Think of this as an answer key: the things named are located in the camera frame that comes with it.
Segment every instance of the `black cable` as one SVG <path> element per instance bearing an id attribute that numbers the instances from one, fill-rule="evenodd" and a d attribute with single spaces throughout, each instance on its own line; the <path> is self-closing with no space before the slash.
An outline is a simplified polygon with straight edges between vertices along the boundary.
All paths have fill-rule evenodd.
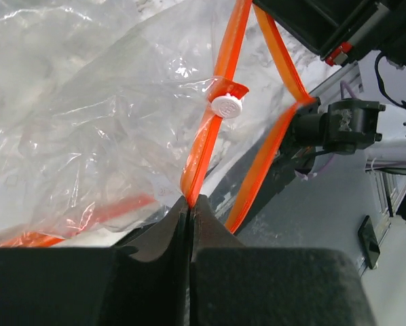
<path id="1" fill-rule="evenodd" d="M 381 94 L 385 98 L 387 98 L 392 104 L 396 105 L 397 107 L 402 107 L 403 109 L 406 109 L 406 102 L 405 101 L 401 101 L 401 103 L 397 103 L 386 92 L 386 88 L 384 86 L 384 80 L 382 80 L 382 77 L 380 75 L 380 71 L 378 69 L 378 64 L 380 63 L 381 59 L 383 59 L 383 57 L 385 57 L 385 56 L 381 52 L 380 54 L 377 55 L 377 58 L 375 59 L 375 74 L 377 76 L 378 89 L 380 90 Z"/>
<path id="2" fill-rule="evenodd" d="M 298 158 L 294 158 L 293 160 L 296 161 L 296 162 L 302 161 L 304 159 L 310 160 L 310 159 L 313 159 L 313 158 L 317 158 L 318 156 L 325 155 L 325 154 L 330 154 L 330 153 L 331 153 L 331 151 L 314 151 L 312 153 L 307 153 L 307 154 L 304 154 L 302 156 L 299 156 Z"/>

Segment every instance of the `plastic bag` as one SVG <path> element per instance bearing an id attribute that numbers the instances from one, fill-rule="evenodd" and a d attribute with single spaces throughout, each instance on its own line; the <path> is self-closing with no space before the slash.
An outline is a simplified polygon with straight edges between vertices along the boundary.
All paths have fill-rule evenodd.
<path id="1" fill-rule="evenodd" d="M 137 23 L 133 1 L 0 0 L 0 174 L 25 117 Z"/>
<path id="2" fill-rule="evenodd" d="M 213 76 L 234 6 L 178 4 L 135 26 L 42 102 L 19 146 L 24 216 L 11 222 L 19 231 L 64 238 L 99 225 L 118 231 L 168 210 L 220 84 L 250 92 L 242 115 L 223 120 L 209 169 L 257 140 L 295 102 L 262 47 L 254 14 L 234 78 L 241 84 Z"/>

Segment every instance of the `white plastic clip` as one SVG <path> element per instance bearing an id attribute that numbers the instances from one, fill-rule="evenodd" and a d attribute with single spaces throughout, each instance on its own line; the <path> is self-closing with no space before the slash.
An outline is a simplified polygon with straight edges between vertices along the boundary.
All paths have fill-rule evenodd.
<path id="1" fill-rule="evenodd" d="M 225 119 L 232 119 L 241 114 L 242 102 L 239 98 L 227 93 L 226 95 L 215 98 L 210 108 L 216 115 Z"/>

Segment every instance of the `black clamp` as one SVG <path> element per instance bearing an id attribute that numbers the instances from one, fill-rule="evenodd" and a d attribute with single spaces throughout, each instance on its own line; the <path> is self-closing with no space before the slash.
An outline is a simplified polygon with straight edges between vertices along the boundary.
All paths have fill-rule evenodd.
<path id="1" fill-rule="evenodd" d="M 327 153 L 352 154 L 381 141 L 378 115 L 386 107 L 379 102 L 345 99 L 328 106 L 326 113 L 297 115 L 291 125 L 301 146 L 321 146 Z"/>

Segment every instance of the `wire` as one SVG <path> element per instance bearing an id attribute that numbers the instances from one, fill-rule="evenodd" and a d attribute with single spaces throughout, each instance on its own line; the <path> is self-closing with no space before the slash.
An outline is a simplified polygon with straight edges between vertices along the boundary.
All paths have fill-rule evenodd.
<path id="1" fill-rule="evenodd" d="M 342 100 L 345 99 L 345 91 L 349 94 L 349 96 L 351 98 L 357 98 L 357 96 L 355 95 L 354 91 L 352 90 L 351 86 L 344 80 L 340 81 L 340 98 Z M 331 157 L 329 158 L 329 160 L 327 161 L 327 163 L 325 163 L 324 166 L 320 167 L 317 171 L 313 172 L 313 173 L 307 173 L 307 174 L 303 174 L 298 172 L 297 170 L 295 171 L 295 174 L 297 174 L 298 177 L 301 177 L 304 180 L 308 180 L 309 176 L 312 175 L 313 177 L 315 177 L 316 175 L 324 172 L 326 169 L 328 169 L 328 167 L 330 166 L 331 163 L 333 163 L 334 159 L 335 159 L 335 154 L 333 153 L 333 155 L 331 155 Z"/>
<path id="2" fill-rule="evenodd" d="M 382 79 L 380 75 L 380 70 L 378 69 L 378 65 L 383 59 L 384 54 L 381 52 L 380 54 L 377 55 L 377 58 L 375 59 L 375 74 L 377 76 L 377 82 L 378 82 L 378 89 L 380 90 L 381 94 L 387 98 L 392 104 L 396 105 L 397 107 L 402 107 L 403 109 L 406 109 L 406 102 L 401 101 L 401 103 L 397 103 L 393 98 L 391 98 L 387 92 L 386 92 L 386 87 L 384 86 L 384 80 Z"/>
<path id="3" fill-rule="evenodd" d="M 294 158 L 294 160 L 317 158 L 318 156 L 322 156 L 322 155 L 330 154 L 330 153 L 331 153 L 331 151 L 315 151 L 314 153 L 307 153 L 302 156 L 299 156 L 298 158 Z"/>
<path id="4" fill-rule="evenodd" d="M 342 81 L 340 81 L 340 98 L 342 100 L 345 99 L 344 90 L 346 90 L 348 92 L 348 94 L 351 96 L 351 98 L 357 98 L 357 96 L 355 95 L 355 93 L 352 90 L 351 86 L 349 86 L 349 84 L 346 81 L 342 80 Z"/>
<path id="5" fill-rule="evenodd" d="M 377 160 L 377 158 L 374 158 L 374 159 L 372 160 L 372 163 L 371 163 L 371 171 L 372 171 L 372 172 L 373 172 L 373 168 L 374 168 L 373 164 L 375 163 L 376 160 Z"/>

